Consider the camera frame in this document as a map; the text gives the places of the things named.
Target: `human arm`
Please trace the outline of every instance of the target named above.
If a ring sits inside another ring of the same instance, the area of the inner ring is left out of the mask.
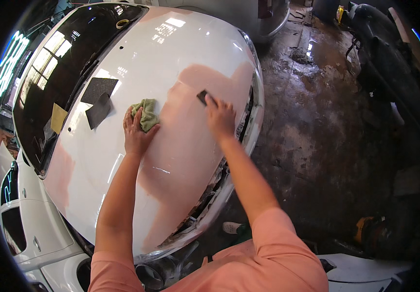
[[[140,128],[143,108],[131,117],[130,107],[124,117],[125,156],[114,175],[96,223],[95,253],[109,251],[133,262],[132,218],[135,205],[135,183],[140,160],[160,125],[148,133]]]
[[[231,171],[231,178],[249,223],[265,210],[279,208],[271,187],[234,137],[236,113],[231,103],[207,94],[207,124],[223,151]]]

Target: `car headlight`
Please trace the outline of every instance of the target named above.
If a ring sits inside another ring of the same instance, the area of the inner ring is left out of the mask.
[[[260,67],[260,61],[259,61],[259,57],[257,56],[257,51],[255,50],[254,43],[252,42],[252,40],[250,39],[250,37],[247,35],[247,33],[243,32],[240,28],[237,28],[237,31],[241,34],[242,38],[244,38],[245,43],[249,47],[252,55],[254,56],[255,65],[257,67],[257,71],[259,72],[259,74],[261,74],[262,68]]]

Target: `garage floor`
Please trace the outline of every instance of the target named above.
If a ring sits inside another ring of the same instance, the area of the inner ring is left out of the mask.
[[[357,54],[345,56],[351,38],[314,18],[312,27],[288,22],[271,44],[257,47],[265,117],[251,157],[298,235],[312,242],[352,242],[361,217],[385,211],[396,173],[393,127],[370,111],[369,93],[356,84]],[[181,277],[236,239],[222,231],[224,221],[247,222],[235,193],[198,239]]]

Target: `white shoe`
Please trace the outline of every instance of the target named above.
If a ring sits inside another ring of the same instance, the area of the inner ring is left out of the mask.
[[[223,231],[229,234],[237,234],[237,228],[241,226],[242,223],[236,222],[223,222]]]

